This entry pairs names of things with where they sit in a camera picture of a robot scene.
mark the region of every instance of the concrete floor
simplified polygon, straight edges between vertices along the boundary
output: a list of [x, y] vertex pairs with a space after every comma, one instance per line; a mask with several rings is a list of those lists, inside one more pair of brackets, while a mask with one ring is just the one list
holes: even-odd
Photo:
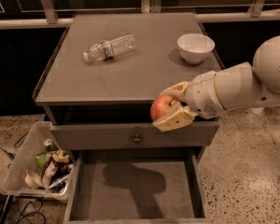
[[[14, 143], [43, 118], [0, 117], [0, 147], [17, 153], [20, 148], [14, 148]], [[280, 224], [280, 107], [266, 108], [259, 115], [238, 109], [219, 122], [217, 135], [199, 164], [210, 218], [221, 224]], [[10, 163], [0, 150], [0, 187]], [[29, 202], [18, 201], [20, 208]], [[33, 203], [28, 211], [37, 206]], [[58, 224], [63, 223], [65, 208], [63, 203], [46, 201], [41, 212], [48, 223]], [[16, 223], [18, 216], [14, 201], [6, 223]], [[41, 216], [30, 218], [30, 223], [41, 221]]]

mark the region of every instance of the gray tabletop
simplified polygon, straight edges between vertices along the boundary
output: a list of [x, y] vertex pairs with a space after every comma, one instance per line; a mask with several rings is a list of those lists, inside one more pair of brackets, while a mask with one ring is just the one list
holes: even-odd
[[[126, 33], [134, 34], [136, 50], [105, 62], [82, 62], [92, 44]], [[187, 33], [202, 33], [192, 13], [76, 15], [35, 101], [152, 103], [162, 90], [220, 69], [214, 54], [196, 66], [180, 57], [177, 39]]]

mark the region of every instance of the bottle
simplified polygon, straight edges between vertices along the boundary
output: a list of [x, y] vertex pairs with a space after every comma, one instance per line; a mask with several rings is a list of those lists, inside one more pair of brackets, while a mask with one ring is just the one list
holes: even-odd
[[126, 34], [94, 44], [83, 53], [86, 63], [99, 62], [111, 59], [122, 53], [134, 50], [136, 42], [133, 34]]

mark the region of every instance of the bottle label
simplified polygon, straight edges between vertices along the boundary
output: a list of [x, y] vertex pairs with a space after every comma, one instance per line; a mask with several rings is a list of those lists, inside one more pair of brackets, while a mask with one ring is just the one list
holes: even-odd
[[105, 55], [105, 60], [113, 58], [114, 50], [113, 50], [112, 43], [108, 40], [105, 40], [101, 42], [101, 46], [103, 49], [103, 53]]

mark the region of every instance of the closed drawer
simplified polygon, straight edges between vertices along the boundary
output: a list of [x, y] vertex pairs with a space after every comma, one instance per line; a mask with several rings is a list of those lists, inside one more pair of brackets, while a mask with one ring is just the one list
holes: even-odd
[[211, 223], [191, 147], [79, 151], [64, 223]]
[[211, 143], [217, 121], [194, 122], [188, 127], [162, 133], [150, 123], [56, 125], [50, 130], [65, 150], [202, 147]]

